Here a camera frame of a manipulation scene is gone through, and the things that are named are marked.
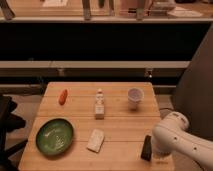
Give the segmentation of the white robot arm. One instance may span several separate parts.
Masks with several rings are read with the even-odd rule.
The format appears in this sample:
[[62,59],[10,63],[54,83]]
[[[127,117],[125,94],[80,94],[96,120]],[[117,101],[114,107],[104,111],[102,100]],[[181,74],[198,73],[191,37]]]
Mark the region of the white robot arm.
[[171,112],[152,129],[152,152],[157,158],[167,157],[172,151],[182,153],[213,171],[213,141],[186,132],[189,121],[179,112]]

